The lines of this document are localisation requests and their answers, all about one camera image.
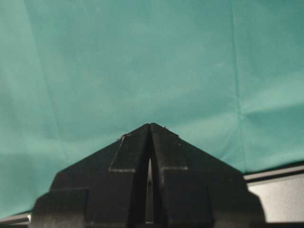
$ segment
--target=black plastic tab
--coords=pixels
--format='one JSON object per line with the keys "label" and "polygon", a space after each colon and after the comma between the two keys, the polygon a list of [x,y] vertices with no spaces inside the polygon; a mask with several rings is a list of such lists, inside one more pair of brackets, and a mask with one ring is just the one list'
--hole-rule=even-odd
{"label": "black plastic tab", "polygon": [[[149,159],[150,217],[145,215]],[[145,218],[153,221],[145,223]],[[252,228],[281,224],[265,223],[259,198],[248,191],[240,171],[152,123],[56,175],[50,192],[37,200],[30,224],[30,228],[55,227]]]}

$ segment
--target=teal fabric backdrop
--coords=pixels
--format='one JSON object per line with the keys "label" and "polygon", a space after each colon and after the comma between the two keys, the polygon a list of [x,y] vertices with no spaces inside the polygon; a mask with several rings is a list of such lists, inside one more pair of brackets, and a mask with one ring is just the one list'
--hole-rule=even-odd
{"label": "teal fabric backdrop", "polygon": [[303,0],[1,0],[0,218],[156,122],[254,172],[304,160]]}

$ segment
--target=black plastic object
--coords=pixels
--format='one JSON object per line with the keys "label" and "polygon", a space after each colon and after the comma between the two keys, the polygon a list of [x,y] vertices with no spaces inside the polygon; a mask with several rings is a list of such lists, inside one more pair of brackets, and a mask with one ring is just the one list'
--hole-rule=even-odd
{"label": "black plastic object", "polygon": [[[153,222],[145,223],[149,159]],[[59,172],[30,228],[302,227],[266,224],[238,170],[155,123]]]}

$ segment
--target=black plastic part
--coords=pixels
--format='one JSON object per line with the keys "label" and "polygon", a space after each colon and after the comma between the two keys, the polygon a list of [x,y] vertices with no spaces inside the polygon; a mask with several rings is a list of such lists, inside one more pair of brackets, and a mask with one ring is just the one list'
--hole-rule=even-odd
{"label": "black plastic part", "polygon": [[[150,158],[154,222],[145,224]],[[50,192],[37,200],[29,227],[282,226],[265,223],[241,172],[152,123],[59,172]]]}

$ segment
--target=silver metal surface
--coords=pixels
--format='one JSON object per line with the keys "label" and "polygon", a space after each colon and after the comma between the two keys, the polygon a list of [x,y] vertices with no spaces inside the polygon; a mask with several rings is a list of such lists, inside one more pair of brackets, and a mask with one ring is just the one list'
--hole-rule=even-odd
{"label": "silver metal surface", "polygon": [[248,189],[259,196],[267,222],[304,221],[304,174],[249,183]]}
{"label": "silver metal surface", "polygon": [[12,224],[12,225],[28,225],[31,221],[31,214],[24,213],[14,216],[9,216],[0,220],[0,224]]}

